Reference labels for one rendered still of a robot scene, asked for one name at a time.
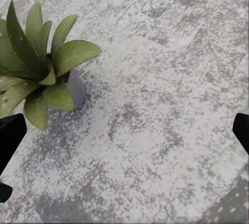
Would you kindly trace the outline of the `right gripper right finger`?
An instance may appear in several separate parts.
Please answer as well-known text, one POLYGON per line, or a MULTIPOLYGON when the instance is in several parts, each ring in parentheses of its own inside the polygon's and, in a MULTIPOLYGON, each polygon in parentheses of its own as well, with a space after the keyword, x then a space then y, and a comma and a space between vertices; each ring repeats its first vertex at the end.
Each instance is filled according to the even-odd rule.
POLYGON ((249 115, 237 113, 232 131, 249 155, 249 115))

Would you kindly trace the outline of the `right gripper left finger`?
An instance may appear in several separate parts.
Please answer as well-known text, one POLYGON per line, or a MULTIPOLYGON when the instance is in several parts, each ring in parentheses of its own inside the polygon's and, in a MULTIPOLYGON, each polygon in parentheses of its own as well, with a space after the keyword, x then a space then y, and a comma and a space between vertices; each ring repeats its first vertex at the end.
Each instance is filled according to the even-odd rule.
POLYGON ((20 113, 0 119, 0 175, 27 133, 24 117, 20 113))

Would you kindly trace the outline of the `insectifuge atomizer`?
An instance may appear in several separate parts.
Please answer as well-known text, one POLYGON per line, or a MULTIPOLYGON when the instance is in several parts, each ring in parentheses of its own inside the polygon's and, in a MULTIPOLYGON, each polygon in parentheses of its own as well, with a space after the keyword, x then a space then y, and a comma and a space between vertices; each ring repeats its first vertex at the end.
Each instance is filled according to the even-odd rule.
POLYGON ((0 182, 0 203, 8 201, 12 194, 12 186, 0 182))

